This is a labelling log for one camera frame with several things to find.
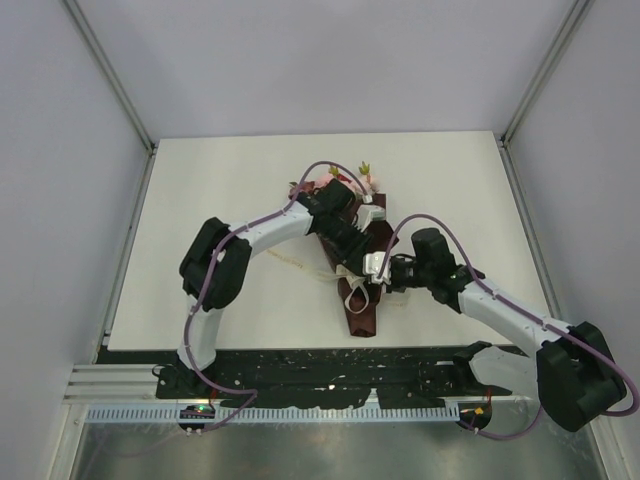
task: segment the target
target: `brown cloth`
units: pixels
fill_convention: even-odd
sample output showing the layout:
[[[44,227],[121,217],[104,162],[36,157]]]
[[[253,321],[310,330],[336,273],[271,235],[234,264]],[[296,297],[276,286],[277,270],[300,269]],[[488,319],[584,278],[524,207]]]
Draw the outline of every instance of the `brown cloth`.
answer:
[[[362,201],[354,202],[354,204],[351,205],[351,207],[342,214],[342,217],[350,223],[353,222],[353,219],[356,216],[356,212],[361,205]],[[377,205],[386,209],[387,196],[382,193],[376,193],[373,196],[373,205]],[[387,249],[387,245],[389,244],[389,240],[391,240],[391,235],[393,234],[391,225],[389,225],[386,221],[372,222],[371,224],[369,224],[365,231],[373,235],[373,239],[367,246],[367,253],[379,252]],[[336,266],[340,262],[333,256],[333,254],[331,253],[331,248],[328,247],[324,240],[320,239],[320,243],[322,243],[324,253],[327,257],[327,260],[329,260],[331,268],[335,271]],[[366,282],[363,286],[367,289],[367,293],[369,294],[369,305],[367,305],[367,308],[360,312],[360,310],[362,310],[362,307],[364,307],[366,303],[366,299],[362,290],[358,288],[355,292],[353,292],[353,295],[351,296],[351,300],[349,302],[349,306],[351,307],[351,310],[353,310],[353,312],[360,313],[353,313],[346,307],[344,309],[344,313],[347,317],[349,332],[352,336],[374,337],[376,335],[376,307],[378,303],[380,303],[380,297],[382,296],[383,287],[381,285],[368,282]],[[349,287],[349,282],[347,282],[347,279],[341,278],[340,280],[338,280],[338,295],[340,295],[342,301],[344,302],[350,294],[351,287]]]

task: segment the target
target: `floor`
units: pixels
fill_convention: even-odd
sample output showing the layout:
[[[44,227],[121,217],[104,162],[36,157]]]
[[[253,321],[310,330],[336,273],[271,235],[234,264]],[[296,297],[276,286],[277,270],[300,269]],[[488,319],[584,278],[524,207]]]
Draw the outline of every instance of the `floor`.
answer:
[[[523,428],[536,407],[509,401],[494,409],[491,430],[507,433]],[[443,423],[238,425],[189,438],[181,432],[166,424],[86,425],[71,478],[607,478],[591,431],[570,434],[546,416],[510,442]]]

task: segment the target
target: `black base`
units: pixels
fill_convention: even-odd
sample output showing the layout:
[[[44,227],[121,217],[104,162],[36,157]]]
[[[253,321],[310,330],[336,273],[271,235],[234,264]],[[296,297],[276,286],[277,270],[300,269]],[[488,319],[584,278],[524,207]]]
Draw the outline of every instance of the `black base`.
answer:
[[[208,378],[230,388],[256,388],[253,407],[335,408],[362,406],[376,389],[381,408],[442,406],[440,397],[482,396],[487,387],[469,379],[464,366],[453,365],[464,347],[219,350],[205,370]],[[506,347],[519,352],[513,347]],[[98,363],[157,363],[156,396],[162,399],[206,398],[211,389],[182,364],[174,352],[101,351]],[[508,395],[493,388],[494,395]],[[244,398],[218,394],[223,405]]]

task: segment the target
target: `gray wall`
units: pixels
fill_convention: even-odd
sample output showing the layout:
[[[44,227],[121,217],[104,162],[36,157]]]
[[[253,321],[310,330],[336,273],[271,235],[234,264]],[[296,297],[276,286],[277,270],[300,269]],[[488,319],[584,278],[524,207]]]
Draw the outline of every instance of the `gray wall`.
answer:
[[[571,0],[80,0],[157,138],[504,131]]]
[[[145,154],[61,5],[0,6],[0,465],[43,478]]]
[[[565,315],[598,325],[640,382],[640,2],[597,1],[514,157]],[[630,461],[640,415],[614,420]]]

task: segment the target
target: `pink flower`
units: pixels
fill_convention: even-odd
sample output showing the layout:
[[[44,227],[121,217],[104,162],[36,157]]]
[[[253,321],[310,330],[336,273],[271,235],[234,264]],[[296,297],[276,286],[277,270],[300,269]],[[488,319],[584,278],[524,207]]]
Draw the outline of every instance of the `pink flower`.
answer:
[[[330,173],[325,173],[324,175],[322,175],[320,178],[318,178],[314,184],[316,188],[322,188],[322,187],[326,187],[329,182],[331,180],[333,180],[335,177],[330,174]]]
[[[373,178],[370,174],[363,175],[359,179],[366,188],[368,194],[378,193],[380,191],[380,184],[376,178]]]

